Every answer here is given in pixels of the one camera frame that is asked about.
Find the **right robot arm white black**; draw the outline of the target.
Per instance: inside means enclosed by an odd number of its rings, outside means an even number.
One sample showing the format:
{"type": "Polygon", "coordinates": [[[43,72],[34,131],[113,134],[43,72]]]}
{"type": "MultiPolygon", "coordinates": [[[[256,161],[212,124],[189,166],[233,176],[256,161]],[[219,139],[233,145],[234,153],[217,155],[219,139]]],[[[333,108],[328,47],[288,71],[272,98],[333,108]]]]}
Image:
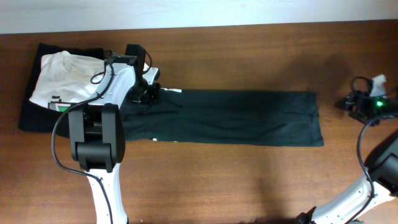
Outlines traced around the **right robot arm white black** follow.
{"type": "Polygon", "coordinates": [[[345,104],[350,117],[364,124],[356,145],[363,174],[333,200],[301,213],[294,223],[359,223],[361,215],[397,198],[397,131],[381,141],[367,158],[361,155],[362,141],[369,127],[382,119],[397,118],[397,98],[387,98],[385,93],[371,96],[369,92],[356,90],[339,103],[345,104]]]}

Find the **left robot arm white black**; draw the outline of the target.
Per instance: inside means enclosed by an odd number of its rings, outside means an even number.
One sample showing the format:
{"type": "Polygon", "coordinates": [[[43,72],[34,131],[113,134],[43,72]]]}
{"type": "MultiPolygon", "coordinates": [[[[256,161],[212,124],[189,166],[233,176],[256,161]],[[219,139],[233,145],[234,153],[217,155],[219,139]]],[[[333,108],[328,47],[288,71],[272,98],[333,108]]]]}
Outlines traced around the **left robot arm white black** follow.
{"type": "Polygon", "coordinates": [[[71,155],[88,178],[97,223],[128,223],[122,202],[119,171],[126,150],[120,108],[124,101],[153,105],[157,101],[159,69],[146,65],[150,56],[139,44],[129,44],[124,55],[104,61],[97,87],[68,112],[71,155]]]}

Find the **dark green t-shirt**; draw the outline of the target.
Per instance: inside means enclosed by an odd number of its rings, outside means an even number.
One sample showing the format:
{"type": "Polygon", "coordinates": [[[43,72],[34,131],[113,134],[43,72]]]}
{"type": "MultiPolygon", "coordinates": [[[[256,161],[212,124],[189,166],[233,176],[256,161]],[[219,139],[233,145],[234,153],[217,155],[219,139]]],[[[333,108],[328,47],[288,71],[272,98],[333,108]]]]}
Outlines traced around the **dark green t-shirt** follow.
{"type": "Polygon", "coordinates": [[[324,145],[317,98],[308,91],[162,88],[153,105],[124,101],[121,119],[128,141],[324,145]]]}

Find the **folded black garment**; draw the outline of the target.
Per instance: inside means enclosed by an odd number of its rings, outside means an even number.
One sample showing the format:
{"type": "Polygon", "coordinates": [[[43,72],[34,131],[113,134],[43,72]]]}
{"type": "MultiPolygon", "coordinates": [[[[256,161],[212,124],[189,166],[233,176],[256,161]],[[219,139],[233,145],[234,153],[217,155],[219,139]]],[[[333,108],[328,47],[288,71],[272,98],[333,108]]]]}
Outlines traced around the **folded black garment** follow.
{"type": "Polygon", "coordinates": [[[68,51],[71,54],[94,57],[100,60],[104,59],[104,49],[102,48],[90,48],[90,49],[77,49],[77,48],[65,48],[56,45],[49,45],[40,43],[35,57],[32,70],[30,72],[29,81],[25,88],[24,97],[21,106],[21,115],[19,118],[19,129],[23,131],[30,131],[35,133],[51,133],[53,127],[61,115],[61,112],[49,110],[36,105],[29,101],[32,96],[35,85],[39,78],[41,71],[41,57],[46,54],[54,54],[63,50],[68,51]]]}

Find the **folded white t-shirt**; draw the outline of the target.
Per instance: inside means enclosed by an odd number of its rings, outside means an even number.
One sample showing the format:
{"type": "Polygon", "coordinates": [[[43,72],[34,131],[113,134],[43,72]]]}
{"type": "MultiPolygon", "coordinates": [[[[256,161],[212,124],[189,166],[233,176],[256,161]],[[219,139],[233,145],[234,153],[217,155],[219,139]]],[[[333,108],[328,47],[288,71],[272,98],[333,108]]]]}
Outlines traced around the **folded white t-shirt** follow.
{"type": "Polygon", "coordinates": [[[97,89],[104,72],[101,59],[66,50],[41,57],[40,73],[29,101],[48,108],[52,101],[78,103],[97,89]]]}

